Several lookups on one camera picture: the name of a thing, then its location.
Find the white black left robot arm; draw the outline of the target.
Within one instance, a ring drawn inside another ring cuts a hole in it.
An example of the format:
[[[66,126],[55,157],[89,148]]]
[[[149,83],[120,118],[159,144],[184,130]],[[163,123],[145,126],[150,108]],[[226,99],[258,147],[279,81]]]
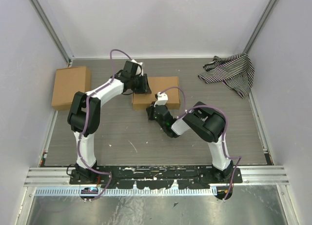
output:
[[[112,98],[127,90],[135,94],[150,94],[147,74],[143,71],[143,63],[130,59],[124,68],[115,73],[103,85],[74,95],[67,122],[76,138],[77,160],[71,177],[93,184],[99,175],[108,175],[97,170],[94,153],[94,138],[100,124],[101,108]]]

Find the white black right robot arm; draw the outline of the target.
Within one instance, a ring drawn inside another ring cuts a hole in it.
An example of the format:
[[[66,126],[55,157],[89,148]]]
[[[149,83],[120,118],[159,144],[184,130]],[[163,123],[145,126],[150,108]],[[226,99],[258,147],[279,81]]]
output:
[[[174,117],[170,111],[180,108],[181,99],[185,99],[185,93],[179,86],[178,77],[148,77],[144,74],[136,80],[133,107],[145,108],[148,120],[157,122],[170,138],[177,138],[188,130],[195,132],[208,144],[213,177],[222,184],[232,180],[236,168],[227,150],[225,135],[228,122],[225,114],[197,102]]]

